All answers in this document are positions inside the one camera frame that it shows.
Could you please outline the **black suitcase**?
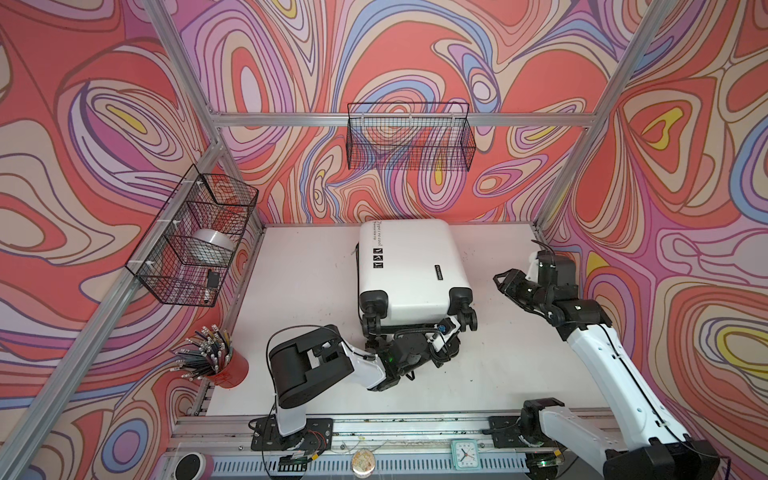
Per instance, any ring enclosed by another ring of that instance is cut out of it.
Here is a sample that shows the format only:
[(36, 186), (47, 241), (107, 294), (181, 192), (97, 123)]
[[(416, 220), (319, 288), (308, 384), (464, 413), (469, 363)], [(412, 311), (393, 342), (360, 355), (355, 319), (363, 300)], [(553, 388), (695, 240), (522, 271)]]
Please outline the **black suitcase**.
[(473, 290), (449, 224), (439, 219), (375, 220), (360, 226), (358, 311), (363, 334), (478, 329)]

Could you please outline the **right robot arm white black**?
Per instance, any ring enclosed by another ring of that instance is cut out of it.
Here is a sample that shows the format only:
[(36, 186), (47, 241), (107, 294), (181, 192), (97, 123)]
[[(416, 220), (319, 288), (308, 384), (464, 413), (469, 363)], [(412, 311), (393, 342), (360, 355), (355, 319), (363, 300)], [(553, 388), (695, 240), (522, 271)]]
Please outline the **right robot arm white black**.
[(722, 457), (664, 406), (595, 300), (582, 299), (575, 263), (541, 244), (528, 271), (493, 278), (516, 306), (552, 326), (589, 370), (618, 424), (609, 436), (553, 397), (527, 400), (515, 428), (529, 444), (563, 445), (605, 479), (712, 479)]

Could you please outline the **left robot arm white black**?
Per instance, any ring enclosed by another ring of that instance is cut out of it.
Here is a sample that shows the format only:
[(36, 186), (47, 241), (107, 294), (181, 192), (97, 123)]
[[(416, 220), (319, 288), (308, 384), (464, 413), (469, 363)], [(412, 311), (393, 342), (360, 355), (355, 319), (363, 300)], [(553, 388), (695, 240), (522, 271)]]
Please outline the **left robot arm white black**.
[(349, 380), (382, 392), (401, 379), (413, 380), (426, 363), (440, 368), (458, 355), (466, 328), (448, 317), (441, 322), (375, 336), (364, 349), (352, 346), (335, 325), (313, 325), (307, 333), (266, 353), (275, 395), (277, 432), (288, 438), (307, 428), (306, 405)]

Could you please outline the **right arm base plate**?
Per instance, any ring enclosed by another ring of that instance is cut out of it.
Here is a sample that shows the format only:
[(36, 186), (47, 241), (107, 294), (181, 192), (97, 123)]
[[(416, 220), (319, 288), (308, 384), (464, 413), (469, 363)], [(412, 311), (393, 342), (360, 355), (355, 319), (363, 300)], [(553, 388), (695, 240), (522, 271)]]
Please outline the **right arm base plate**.
[(526, 437), (521, 431), (518, 416), (491, 416), (489, 426), (483, 429), (483, 435), (490, 436), (495, 448), (533, 449), (535, 451), (566, 451), (567, 448), (559, 442), (545, 438), (535, 433)]

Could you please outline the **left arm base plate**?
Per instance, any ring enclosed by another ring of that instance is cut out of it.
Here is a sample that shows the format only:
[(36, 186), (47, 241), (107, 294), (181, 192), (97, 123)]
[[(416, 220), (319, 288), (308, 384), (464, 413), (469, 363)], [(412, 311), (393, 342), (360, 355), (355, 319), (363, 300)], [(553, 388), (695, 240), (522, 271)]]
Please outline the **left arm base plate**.
[(333, 420), (310, 418), (305, 427), (288, 436), (279, 432), (274, 415), (254, 418), (248, 422), (252, 432), (251, 450), (257, 452), (304, 451), (323, 452), (332, 446)]

